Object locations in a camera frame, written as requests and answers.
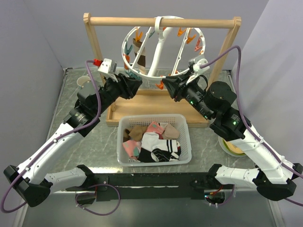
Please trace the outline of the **orange clothes peg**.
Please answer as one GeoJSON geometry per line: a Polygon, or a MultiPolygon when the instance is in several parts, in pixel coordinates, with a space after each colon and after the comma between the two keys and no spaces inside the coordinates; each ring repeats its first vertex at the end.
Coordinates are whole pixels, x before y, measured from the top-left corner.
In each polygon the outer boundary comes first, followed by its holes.
{"type": "Polygon", "coordinates": [[[155,84],[155,86],[156,86],[157,88],[159,88],[160,90],[163,90],[163,89],[164,89],[163,81],[160,81],[159,84],[155,84]]]}
{"type": "Polygon", "coordinates": [[[135,32],[135,41],[139,42],[141,40],[142,35],[143,35],[143,32],[139,32],[139,30],[136,30],[136,32],[135,32]]]}
{"type": "Polygon", "coordinates": [[[128,64],[129,64],[129,62],[130,62],[130,56],[127,55],[127,54],[123,54],[123,56],[124,56],[124,58],[125,58],[124,69],[125,69],[125,70],[129,70],[128,64]]]}

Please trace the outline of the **cream brown ribbed sock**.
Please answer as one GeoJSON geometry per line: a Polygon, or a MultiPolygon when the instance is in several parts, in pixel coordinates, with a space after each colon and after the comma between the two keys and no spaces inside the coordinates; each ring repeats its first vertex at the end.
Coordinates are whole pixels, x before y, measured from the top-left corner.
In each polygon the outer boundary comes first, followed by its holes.
{"type": "Polygon", "coordinates": [[[140,51],[140,56],[137,61],[138,69],[142,74],[146,74],[146,53],[145,53],[145,48],[141,48],[142,42],[141,41],[136,41],[135,38],[133,38],[133,49],[134,49],[134,54],[135,57],[138,54],[138,51],[140,51]]]}

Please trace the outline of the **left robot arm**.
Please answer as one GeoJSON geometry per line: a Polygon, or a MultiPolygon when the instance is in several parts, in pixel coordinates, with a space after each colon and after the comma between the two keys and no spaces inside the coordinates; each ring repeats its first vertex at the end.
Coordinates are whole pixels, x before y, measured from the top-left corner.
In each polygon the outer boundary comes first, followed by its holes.
{"type": "Polygon", "coordinates": [[[120,73],[106,79],[104,86],[94,80],[82,85],[75,107],[64,118],[52,137],[29,159],[18,166],[9,165],[4,175],[30,207],[41,204],[50,194],[72,187],[89,190],[94,174],[85,165],[49,173],[53,164],[75,143],[85,138],[99,123],[100,115],[119,97],[133,98],[142,81],[120,73]]]}

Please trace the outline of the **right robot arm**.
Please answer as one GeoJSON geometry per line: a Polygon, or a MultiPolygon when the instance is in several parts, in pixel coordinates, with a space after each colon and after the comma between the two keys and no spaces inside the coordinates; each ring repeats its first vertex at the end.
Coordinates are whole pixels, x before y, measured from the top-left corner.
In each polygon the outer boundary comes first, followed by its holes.
{"type": "Polygon", "coordinates": [[[185,99],[202,117],[213,120],[209,127],[257,165],[254,169],[241,169],[214,164],[207,173],[207,184],[214,189],[222,184],[248,187],[272,201],[293,196],[294,179],[302,175],[302,165],[279,155],[258,135],[250,121],[241,117],[239,110],[231,106],[237,95],[227,83],[216,81],[205,90],[198,85],[198,79],[188,83],[188,78],[169,76],[162,82],[175,102],[185,99]]]}

